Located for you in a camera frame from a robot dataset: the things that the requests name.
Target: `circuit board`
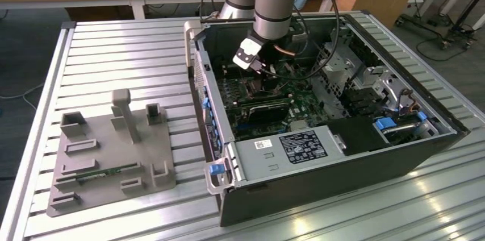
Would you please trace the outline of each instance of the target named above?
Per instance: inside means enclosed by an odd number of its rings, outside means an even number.
[[[278,74],[297,72],[288,63],[278,66]],[[225,112],[236,141],[258,138],[322,125],[328,115],[322,110],[312,85],[257,76],[221,78],[217,81]]]

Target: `aluminum slotted table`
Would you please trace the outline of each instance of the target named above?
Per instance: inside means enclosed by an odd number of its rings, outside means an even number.
[[[184,22],[77,23],[61,32],[27,141],[0,240],[434,240],[485,237],[485,115],[377,20],[349,12],[472,134],[405,177],[238,225],[218,227],[185,67]],[[177,186],[51,218],[45,214],[61,113],[111,113],[109,91],[132,109],[167,108]]]

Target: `blue latch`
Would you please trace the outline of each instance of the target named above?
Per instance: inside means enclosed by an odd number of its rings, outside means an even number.
[[[202,102],[202,108],[206,109],[209,107],[209,97],[205,97]]]
[[[214,176],[217,174],[222,174],[225,172],[224,164],[210,164],[209,166],[209,174]]]
[[[428,119],[428,116],[425,115],[425,113],[422,111],[420,111],[417,113],[417,117],[420,118],[421,121],[424,121],[425,119]]]
[[[376,126],[380,130],[397,126],[393,119],[389,117],[381,118],[376,121]]]

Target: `gray floor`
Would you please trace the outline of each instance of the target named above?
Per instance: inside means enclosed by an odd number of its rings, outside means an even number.
[[[426,15],[437,12],[442,0],[436,1]],[[469,0],[460,0],[450,17],[460,15],[461,9]],[[147,17],[160,18],[165,16],[192,16],[196,5],[181,5],[176,11],[176,5],[165,5],[160,9],[149,10]],[[473,24],[485,13],[485,1],[476,7],[468,24]],[[56,47],[57,34],[61,22],[69,20],[64,9],[44,10],[11,10],[8,17],[0,20],[0,95],[17,95],[36,86],[45,79],[52,52]],[[394,28],[393,32],[400,39],[414,48],[416,44],[432,37],[433,34],[418,29],[412,24]],[[429,64],[452,85],[464,93],[481,110],[485,110],[485,32],[477,33],[478,42],[472,48],[446,62]],[[438,43],[428,43],[422,47],[428,56],[442,59],[456,52],[460,47],[452,47],[441,51]],[[41,90],[28,95],[28,99],[36,105]],[[33,109],[21,99],[0,100],[0,179],[12,177],[17,173],[21,153],[29,134],[35,116]],[[9,191],[13,181],[0,180],[0,218],[3,218]]]

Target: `white label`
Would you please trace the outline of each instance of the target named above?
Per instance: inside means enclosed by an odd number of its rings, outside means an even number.
[[[258,142],[254,142],[256,149],[262,149],[266,147],[272,147],[272,140],[260,140]]]

